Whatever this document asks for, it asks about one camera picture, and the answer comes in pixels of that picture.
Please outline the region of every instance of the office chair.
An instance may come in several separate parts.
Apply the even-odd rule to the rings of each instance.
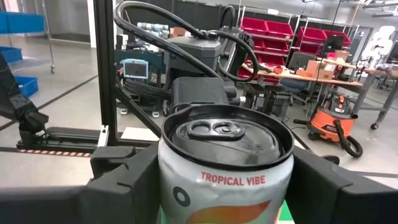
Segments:
[[[290,59],[288,69],[290,70],[297,70],[299,68],[306,68],[308,65],[309,60],[316,60],[316,55],[301,53],[301,52],[294,52],[292,59]],[[279,84],[282,85],[286,92],[290,93],[290,103],[289,105],[293,105],[293,100],[299,100],[304,105],[307,104],[308,100],[311,96],[307,96],[306,98],[302,98],[299,96],[299,93],[307,90],[310,90],[310,82],[308,81],[301,81],[301,80],[294,80],[291,78],[283,78],[279,81]]]

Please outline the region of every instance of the white robot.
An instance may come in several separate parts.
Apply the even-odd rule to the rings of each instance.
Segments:
[[[359,67],[378,67],[379,60],[387,56],[394,45],[389,38],[395,29],[394,26],[382,26],[379,31],[373,34],[372,40],[362,53],[361,61],[358,63]]]

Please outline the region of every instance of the warning stripe tape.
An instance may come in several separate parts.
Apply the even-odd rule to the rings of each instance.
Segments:
[[[46,151],[46,150],[27,150],[27,149],[18,149],[18,152],[21,153],[30,153],[30,154],[41,154],[41,155],[52,155],[52,156],[73,156],[73,157],[90,157],[90,153],[84,152],[60,152],[60,151]]]

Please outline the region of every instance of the gray floor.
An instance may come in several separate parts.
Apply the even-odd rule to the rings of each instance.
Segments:
[[[44,40],[26,41],[22,37],[13,37],[13,46],[22,47],[23,54],[29,57],[49,58],[49,48]],[[1,37],[0,44],[8,45],[8,38]],[[53,47],[56,74],[50,73],[50,64],[20,69],[16,75],[39,78],[39,92],[31,100],[40,106],[52,98],[95,76],[96,52],[87,45],[54,44]],[[371,105],[380,105],[387,97],[384,90],[371,90],[368,95],[373,100],[366,100]],[[303,107],[294,105],[288,110],[288,126],[294,128],[293,119],[305,117]],[[101,125],[98,79],[88,82],[63,98],[46,106],[41,112],[50,116],[48,126],[70,128],[99,129]],[[341,165],[350,170],[398,174],[398,127],[397,110],[390,110],[377,131],[369,126],[376,119],[377,112],[360,111],[354,125],[352,136],[363,146],[364,154],[360,159],[352,159],[339,145],[307,139],[308,130],[294,128],[294,132],[318,155],[336,155],[342,160]],[[118,128],[144,128],[145,126],[132,114],[118,115]],[[8,120],[0,118],[0,126]],[[159,125],[162,119],[155,119]],[[19,139],[17,125],[14,124],[0,132],[1,146],[14,146]],[[85,184],[92,176],[88,158],[44,156],[35,154],[17,154],[0,152],[0,187],[22,187],[43,185]],[[370,177],[383,184],[398,189],[397,178]]]

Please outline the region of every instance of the can lid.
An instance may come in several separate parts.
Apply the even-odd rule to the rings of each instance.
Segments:
[[[260,170],[292,152],[293,138],[280,122],[228,105],[189,107],[164,123],[166,144],[182,157],[218,169]]]

